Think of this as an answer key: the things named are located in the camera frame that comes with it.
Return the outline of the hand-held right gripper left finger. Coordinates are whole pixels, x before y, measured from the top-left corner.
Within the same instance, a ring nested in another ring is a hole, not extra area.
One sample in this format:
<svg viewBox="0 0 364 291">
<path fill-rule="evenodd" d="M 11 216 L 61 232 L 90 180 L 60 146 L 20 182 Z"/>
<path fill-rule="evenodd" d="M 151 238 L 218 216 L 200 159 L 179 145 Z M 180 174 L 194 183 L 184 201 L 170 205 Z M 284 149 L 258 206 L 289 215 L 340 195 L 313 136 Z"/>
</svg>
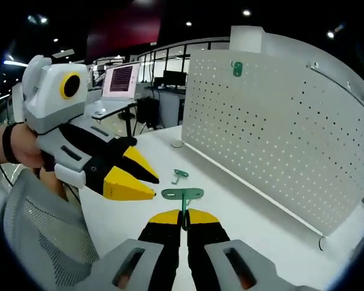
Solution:
<svg viewBox="0 0 364 291">
<path fill-rule="evenodd" d="M 92 267 L 92 290 L 171 290 L 179 263 L 181 210 L 153 216 Z"/>
</svg>

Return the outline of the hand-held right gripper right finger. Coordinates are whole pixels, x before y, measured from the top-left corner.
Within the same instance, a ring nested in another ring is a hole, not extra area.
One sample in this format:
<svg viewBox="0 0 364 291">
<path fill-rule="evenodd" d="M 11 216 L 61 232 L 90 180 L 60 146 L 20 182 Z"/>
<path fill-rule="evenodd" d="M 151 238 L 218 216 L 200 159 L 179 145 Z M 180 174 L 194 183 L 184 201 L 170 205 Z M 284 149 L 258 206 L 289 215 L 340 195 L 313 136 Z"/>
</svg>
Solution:
<svg viewBox="0 0 364 291">
<path fill-rule="evenodd" d="M 189 209 L 186 225 L 188 264 L 197 290 L 313 290 L 278 276 L 271 260 L 231 240 L 214 215 Z"/>
</svg>

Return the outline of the person's left hand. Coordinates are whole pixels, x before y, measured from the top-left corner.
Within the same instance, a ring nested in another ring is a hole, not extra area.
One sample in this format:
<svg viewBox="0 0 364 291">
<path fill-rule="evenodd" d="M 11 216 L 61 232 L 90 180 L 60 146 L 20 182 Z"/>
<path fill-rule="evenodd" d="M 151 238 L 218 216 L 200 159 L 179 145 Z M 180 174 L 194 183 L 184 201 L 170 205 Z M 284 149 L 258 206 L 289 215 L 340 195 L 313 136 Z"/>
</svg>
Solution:
<svg viewBox="0 0 364 291">
<path fill-rule="evenodd" d="M 36 136 L 25 123 L 14 126 L 11 135 L 11 145 L 15 158 L 21 164 L 30 168 L 52 192 L 58 194 L 62 189 L 62 184 L 57 180 L 53 172 L 46 172 L 44 170 L 44 160 L 37 145 Z"/>
</svg>

